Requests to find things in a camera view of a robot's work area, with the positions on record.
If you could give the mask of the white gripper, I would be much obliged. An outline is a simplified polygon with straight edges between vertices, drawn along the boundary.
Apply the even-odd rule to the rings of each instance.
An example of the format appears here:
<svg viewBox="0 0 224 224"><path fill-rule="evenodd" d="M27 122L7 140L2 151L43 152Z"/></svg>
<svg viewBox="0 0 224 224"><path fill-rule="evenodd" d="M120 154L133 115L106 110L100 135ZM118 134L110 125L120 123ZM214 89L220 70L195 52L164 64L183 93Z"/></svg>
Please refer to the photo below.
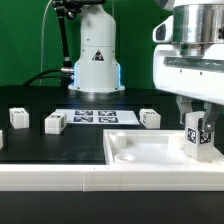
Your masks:
<svg viewBox="0 0 224 224"><path fill-rule="evenodd" d="M157 43L153 55L155 87L178 95L181 124L192 112L192 98L207 101L199 130L212 133L224 108L224 44L205 47L200 58L186 57L180 54L180 45L171 42L172 37L173 17L169 16L153 30L153 41Z"/></svg>

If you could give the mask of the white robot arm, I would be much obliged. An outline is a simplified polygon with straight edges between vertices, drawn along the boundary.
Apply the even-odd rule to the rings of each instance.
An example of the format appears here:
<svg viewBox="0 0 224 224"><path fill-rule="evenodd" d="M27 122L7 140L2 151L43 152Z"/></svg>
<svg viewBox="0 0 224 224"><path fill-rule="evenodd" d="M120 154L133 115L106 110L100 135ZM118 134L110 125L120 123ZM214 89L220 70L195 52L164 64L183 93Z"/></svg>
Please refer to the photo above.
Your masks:
<svg viewBox="0 0 224 224"><path fill-rule="evenodd" d="M154 28L153 81L177 95L180 122L191 102L205 102L199 129L211 133L224 107L224 0L153 0L172 13ZM121 91L115 59L116 24L100 2L81 9L81 52L69 89L93 96Z"/></svg>

